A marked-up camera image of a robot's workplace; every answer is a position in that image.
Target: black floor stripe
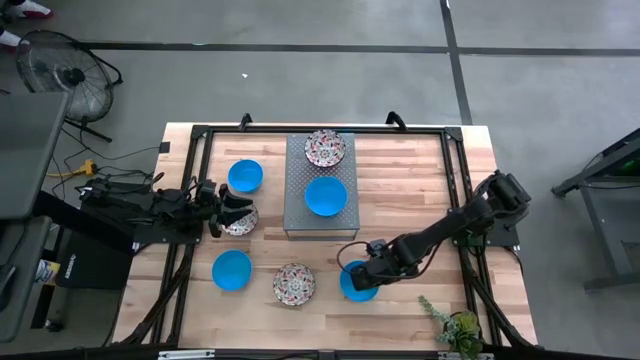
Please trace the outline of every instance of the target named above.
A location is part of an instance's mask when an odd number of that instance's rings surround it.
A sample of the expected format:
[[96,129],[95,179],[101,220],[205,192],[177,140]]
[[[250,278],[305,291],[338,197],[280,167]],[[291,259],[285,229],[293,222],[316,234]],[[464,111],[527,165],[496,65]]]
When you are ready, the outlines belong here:
[[440,0],[440,9],[442,10],[442,20],[444,21],[444,32],[447,36],[447,45],[450,50],[449,60],[451,62],[451,72],[453,73],[453,85],[456,90],[456,97],[458,98],[460,119],[462,120],[462,125],[473,125],[471,109],[469,108],[469,100],[467,99],[467,90],[464,87],[464,77],[462,76],[458,44],[456,43],[456,33],[453,29],[451,10],[449,9],[449,3],[447,0]]
[[82,42],[91,50],[143,51],[255,51],[255,52],[312,52],[312,53],[389,53],[389,54],[446,54],[446,46],[394,45],[288,45],[288,44],[185,44],[137,42]]
[[[388,54],[448,54],[447,46],[411,45],[292,45],[292,44],[188,44],[153,42],[83,41],[91,50],[141,51],[256,51],[256,52],[336,52]],[[457,47],[459,55],[488,56],[577,56],[577,57],[640,57],[640,49],[566,49],[566,48],[506,48]]]
[[640,49],[459,47],[458,52],[460,55],[488,55],[488,56],[586,56],[586,57],[640,56]]

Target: yellow cable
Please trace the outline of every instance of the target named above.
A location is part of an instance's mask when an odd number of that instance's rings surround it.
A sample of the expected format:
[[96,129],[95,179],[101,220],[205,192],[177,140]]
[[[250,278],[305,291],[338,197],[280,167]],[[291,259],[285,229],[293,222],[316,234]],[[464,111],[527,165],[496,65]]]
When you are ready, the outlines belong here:
[[74,175],[80,175],[80,174],[85,174],[87,176],[93,176],[96,174],[96,163],[93,162],[93,160],[91,159],[87,159],[84,161],[84,165],[80,166],[77,170],[74,170],[73,172],[70,173],[47,173],[47,176],[51,176],[51,177],[66,177],[66,176],[74,176]]

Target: shoe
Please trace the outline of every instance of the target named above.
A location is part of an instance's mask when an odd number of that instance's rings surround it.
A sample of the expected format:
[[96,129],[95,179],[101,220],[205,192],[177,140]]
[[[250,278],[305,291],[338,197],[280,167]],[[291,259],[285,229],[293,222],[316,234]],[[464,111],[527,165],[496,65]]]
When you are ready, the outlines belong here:
[[53,11],[31,0],[25,0],[20,5],[9,6],[5,13],[11,17],[27,19],[48,19],[53,16]]
[[18,43],[20,43],[20,37],[6,30],[0,35],[0,46],[6,51],[15,52],[18,49]]

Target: metal grate platform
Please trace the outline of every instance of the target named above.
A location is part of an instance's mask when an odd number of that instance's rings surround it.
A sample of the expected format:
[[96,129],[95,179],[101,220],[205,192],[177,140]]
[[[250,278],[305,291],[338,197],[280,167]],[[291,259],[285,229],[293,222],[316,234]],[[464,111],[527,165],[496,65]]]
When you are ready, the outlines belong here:
[[[317,167],[305,156],[308,134],[287,137],[284,230],[290,240],[351,240],[360,229],[355,137],[353,134],[340,135],[347,144],[347,152],[338,165],[330,168]],[[307,185],[318,176],[334,176],[347,188],[347,205],[336,216],[318,216],[304,201]]]

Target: fan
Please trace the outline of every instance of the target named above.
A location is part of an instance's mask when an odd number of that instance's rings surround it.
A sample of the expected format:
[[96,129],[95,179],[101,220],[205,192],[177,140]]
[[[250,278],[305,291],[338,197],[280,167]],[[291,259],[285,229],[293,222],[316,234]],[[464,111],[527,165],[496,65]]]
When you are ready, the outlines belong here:
[[[69,106],[66,122],[108,142],[111,139],[91,130],[87,123],[107,115],[113,105],[113,87],[122,74],[97,57],[79,41],[53,31],[36,30],[18,44],[18,73],[31,92],[66,92]],[[118,74],[111,82],[105,67]]]

